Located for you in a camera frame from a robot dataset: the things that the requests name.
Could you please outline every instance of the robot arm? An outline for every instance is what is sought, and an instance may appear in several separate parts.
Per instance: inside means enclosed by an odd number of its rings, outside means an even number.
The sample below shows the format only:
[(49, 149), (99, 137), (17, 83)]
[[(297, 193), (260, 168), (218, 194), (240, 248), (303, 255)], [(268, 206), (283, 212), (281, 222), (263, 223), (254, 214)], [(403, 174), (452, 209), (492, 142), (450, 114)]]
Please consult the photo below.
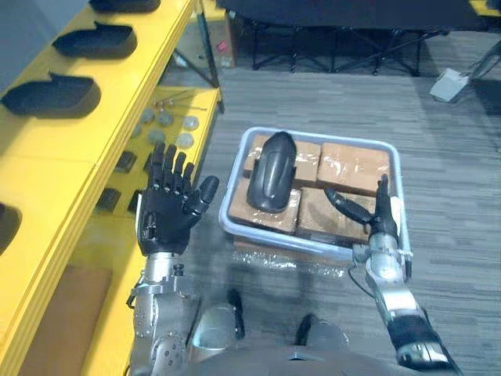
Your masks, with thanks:
[(398, 249), (398, 230), (391, 215), (386, 175), (378, 185), (374, 214), (332, 189), (327, 189), (326, 195), (341, 213), (370, 225), (366, 281), (395, 347), (397, 361), (415, 370), (446, 369), (462, 374), (431, 327), (426, 310), (418, 305), (405, 284), (410, 278), (412, 259)]
[(189, 243), (190, 228), (214, 198), (218, 179), (207, 177), (198, 190), (191, 185), (194, 166), (176, 148), (155, 146), (148, 187), (139, 198), (136, 232), (146, 265), (127, 303), (134, 309), (131, 374), (166, 374), (186, 363), (186, 340), (199, 297), (184, 274), (179, 256)]

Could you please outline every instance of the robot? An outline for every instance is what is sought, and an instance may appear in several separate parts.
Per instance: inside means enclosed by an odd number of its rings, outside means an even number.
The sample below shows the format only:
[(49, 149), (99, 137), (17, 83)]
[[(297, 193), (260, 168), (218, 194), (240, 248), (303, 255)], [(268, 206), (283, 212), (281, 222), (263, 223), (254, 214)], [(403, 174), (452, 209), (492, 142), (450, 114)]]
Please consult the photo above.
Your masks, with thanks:
[(330, 203), (352, 220), (370, 226), (369, 248), (357, 261), (365, 263), (369, 285), (388, 330), (399, 365), (362, 356), (348, 349), (341, 329), (307, 315), (297, 329), (295, 345), (279, 349), (239, 346), (245, 336), (242, 304), (236, 291), (228, 301), (203, 312), (193, 279), (184, 274), (179, 256), (190, 229), (208, 209), (218, 179), (191, 185), (194, 166), (184, 153), (176, 161), (175, 146), (155, 146), (146, 190), (139, 198), (136, 233), (146, 264), (128, 300), (134, 309), (132, 375), (419, 375), (462, 374), (427, 311), (405, 282), (412, 256), (398, 249), (398, 230), (391, 215), (387, 176), (378, 182), (376, 208), (365, 208), (332, 189)]

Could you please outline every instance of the yellow shelf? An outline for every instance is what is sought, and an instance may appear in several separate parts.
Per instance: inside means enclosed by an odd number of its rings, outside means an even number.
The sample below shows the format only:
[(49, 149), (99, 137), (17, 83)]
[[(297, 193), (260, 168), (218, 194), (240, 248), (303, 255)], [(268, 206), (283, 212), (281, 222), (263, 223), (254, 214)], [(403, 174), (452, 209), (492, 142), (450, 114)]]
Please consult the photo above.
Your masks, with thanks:
[(204, 15), (207, 22), (224, 21), (226, 18), (226, 9), (220, 8), (216, 0), (202, 0), (204, 6)]
[(486, 0), (470, 0), (470, 4), (479, 16), (501, 17), (498, 10), (490, 9), (485, 4)]
[(127, 211), (127, 206), (133, 192), (146, 186), (147, 174), (142, 169), (153, 149), (148, 141), (148, 133), (152, 129), (162, 129), (166, 143), (174, 142), (175, 137), (184, 132), (182, 118), (197, 116), (200, 125), (191, 132), (195, 143), (183, 151), (186, 153), (186, 163), (191, 161), (198, 165), (220, 99), (218, 89), (158, 87), (151, 97), (149, 107), (153, 108), (151, 103), (157, 99), (184, 91), (192, 93), (193, 97), (183, 100), (183, 106), (191, 105), (207, 110), (173, 108), (169, 112), (178, 115), (175, 116), (174, 124), (167, 128), (161, 128), (157, 122), (145, 125), (140, 136), (128, 142), (125, 150), (133, 152), (137, 157), (132, 169), (129, 173), (114, 172), (106, 184), (106, 187), (121, 192), (120, 199), (112, 214), (92, 215), (70, 260), (75, 265), (111, 269), (113, 272), (82, 374), (122, 375), (127, 367), (134, 330), (132, 311), (125, 305), (125, 301), (145, 262), (135, 239), (135, 217)]
[(121, 151), (150, 98), (195, 0), (163, 1), (148, 14), (100, 15), (88, 6), (63, 33), (97, 20), (128, 24), (138, 47), (124, 60), (70, 59), (52, 46), (13, 83), (47, 78), (48, 71), (91, 76), (102, 92), (82, 119), (37, 119), (0, 106), (0, 199), (23, 216), (0, 258), (9, 286), (0, 309), (0, 374), (16, 374), (74, 245)]

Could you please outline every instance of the cardboard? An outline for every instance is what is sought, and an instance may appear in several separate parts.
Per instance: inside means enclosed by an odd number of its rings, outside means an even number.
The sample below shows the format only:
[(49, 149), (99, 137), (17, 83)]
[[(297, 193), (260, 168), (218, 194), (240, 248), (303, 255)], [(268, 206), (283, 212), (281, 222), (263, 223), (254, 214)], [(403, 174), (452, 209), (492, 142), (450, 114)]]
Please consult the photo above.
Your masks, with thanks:
[[(343, 194), (349, 200), (361, 204), (373, 213), (374, 197)], [(311, 240), (343, 246), (367, 244), (369, 229), (341, 214), (330, 202), (323, 190), (303, 188), (297, 221), (296, 235)]]
[(18, 375), (81, 374), (110, 282), (110, 271), (66, 267)]
[[(261, 156), (263, 145), (269, 136), (257, 136), (247, 154), (247, 159), (243, 165), (243, 174), (250, 177), (254, 170), (254, 162)], [(294, 177), (294, 187), (315, 186), (316, 176), (319, 168), (321, 146), (315, 143), (305, 143), (294, 141), (297, 147), (296, 175)]]
[(317, 183), (334, 187), (339, 192), (376, 196), (377, 181), (390, 177), (390, 156), (382, 150), (324, 143)]
[[(216, 66), (223, 68), (235, 67), (242, 31), (241, 23), (225, 15), (223, 20), (209, 20), (207, 29), (211, 36), (212, 54)], [(186, 25), (184, 34), (176, 48), (197, 67), (208, 67), (197, 22)]]
[(246, 225), (264, 227), (281, 233), (292, 234), (296, 230), (297, 210), (301, 200), (300, 190), (291, 190), (287, 208), (281, 213), (267, 213), (247, 203), (249, 179), (241, 179), (229, 207), (229, 216)]

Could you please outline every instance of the cable on floor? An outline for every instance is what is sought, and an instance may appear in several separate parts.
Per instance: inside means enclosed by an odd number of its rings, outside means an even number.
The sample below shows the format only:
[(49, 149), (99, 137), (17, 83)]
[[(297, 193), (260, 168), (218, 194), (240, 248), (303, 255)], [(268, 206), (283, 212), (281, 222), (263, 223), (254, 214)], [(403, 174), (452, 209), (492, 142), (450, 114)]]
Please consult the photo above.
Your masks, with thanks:
[(362, 290), (363, 292), (365, 292), (368, 296), (370, 296), (372, 299), (375, 299), (374, 295), (372, 295), (370, 292), (368, 292), (354, 277), (353, 275), (351, 274), (351, 271), (357, 267), (357, 264), (353, 264), (352, 266), (350, 266), (348, 268), (348, 275), (350, 276), (350, 279), (353, 281), (354, 284), (357, 285), (357, 287)]

